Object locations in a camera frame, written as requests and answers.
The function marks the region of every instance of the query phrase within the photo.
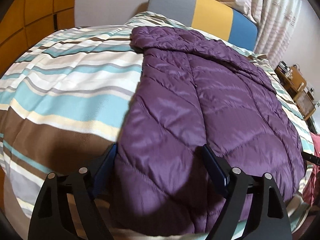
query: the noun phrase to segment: wooden cabinet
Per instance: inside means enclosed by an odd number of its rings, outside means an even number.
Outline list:
[[[75,26],[75,10],[68,9],[57,13],[58,29],[70,29]]]
[[[14,0],[0,22],[0,44],[24,27],[24,0]]]
[[[53,0],[26,0],[24,17],[28,25],[53,13]]]
[[[275,73],[277,74],[281,84],[288,94],[292,97],[304,120],[306,121],[314,113],[316,108],[314,107],[312,100],[304,91],[307,81],[303,78],[300,71],[295,67],[290,67],[292,70],[292,78],[286,77],[281,69],[277,67]]]
[[[75,0],[14,0],[0,22],[0,73],[44,37],[73,28]]]
[[[44,37],[54,33],[53,15],[46,16],[26,26],[28,46],[31,47]]]

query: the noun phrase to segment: patterned curtain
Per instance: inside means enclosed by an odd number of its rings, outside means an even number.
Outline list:
[[[268,55],[273,68],[281,61],[298,19],[301,0],[217,0],[241,12],[258,27],[255,53]]]

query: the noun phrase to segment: black plastic bracket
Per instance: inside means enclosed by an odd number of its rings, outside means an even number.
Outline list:
[[[30,221],[28,240],[79,240],[67,194],[73,194],[88,239],[113,240],[94,203],[104,189],[116,156],[112,144],[101,157],[68,176],[49,173],[40,190]]]
[[[247,194],[253,194],[252,203],[243,236],[238,239],[292,239],[284,201],[270,173],[257,177],[245,174],[238,167],[231,168],[228,162],[217,157],[207,144],[203,146],[202,156],[216,191],[227,196],[220,216],[206,240],[232,239]]]
[[[313,163],[315,165],[320,166],[320,158],[319,157],[314,156],[314,155],[309,154],[309,153],[306,153],[306,152],[302,152],[301,155],[302,155],[302,158],[304,160],[306,160],[308,162],[311,162],[311,163]]]

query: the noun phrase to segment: striped comforter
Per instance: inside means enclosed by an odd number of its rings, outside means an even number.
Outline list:
[[[49,172],[70,173],[117,140],[142,71],[143,55],[130,47],[131,31],[156,25],[191,29],[145,12],[125,25],[58,31],[24,53],[1,78],[0,165],[26,216]],[[313,154],[308,127],[266,57],[226,44],[265,70],[304,151]]]

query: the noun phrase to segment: brown stripe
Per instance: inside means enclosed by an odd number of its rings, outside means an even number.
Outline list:
[[[91,39],[89,39],[91,41],[131,41],[131,39],[129,38],[113,38],[113,39],[106,39],[106,40],[103,40],[103,39],[99,39],[97,37],[93,37]],[[64,41],[59,41],[57,42],[56,44],[60,43],[60,44],[79,44],[83,41],[68,41],[68,42],[64,42]],[[49,47],[46,47],[46,46],[40,46],[39,49],[48,49],[48,48],[51,48],[52,46],[49,46]]]
[[[3,112],[0,112],[0,132],[4,140],[24,156],[62,174],[87,165],[112,143],[97,135],[35,124],[22,119],[11,107],[6,114]]]
[[[3,147],[3,151],[8,156],[11,156],[10,157],[11,160],[13,162],[17,163],[17,165],[21,166],[22,168],[26,169],[27,171],[31,172],[32,174],[36,175],[37,177],[39,177],[41,179],[46,178],[47,174],[43,173],[42,171],[39,171],[38,169],[36,169],[36,168],[32,167],[31,165],[29,165],[28,163],[26,163],[25,161],[19,159],[15,155],[11,154],[11,152],[6,147]]]
[[[160,20],[160,21],[163,22],[163,23],[166,23],[165,20],[167,20],[167,18],[161,17],[161,16],[157,16],[157,15],[153,15],[152,17],[155,18],[155,19]]]
[[[294,102],[284,99],[281,95],[279,95],[279,94],[277,94],[277,95],[278,95],[283,101],[287,102],[288,104],[296,105]]]
[[[131,41],[132,39],[130,38],[112,38],[112,39],[107,39],[107,41]]]
[[[263,54],[263,55],[258,56],[257,59],[262,60],[262,59],[268,59],[268,58],[265,54]]]
[[[155,21],[152,21],[152,20],[148,20],[148,22],[151,22],[151,23],[153,23],[155,25],[159,25],[159,22],[155,22]]]

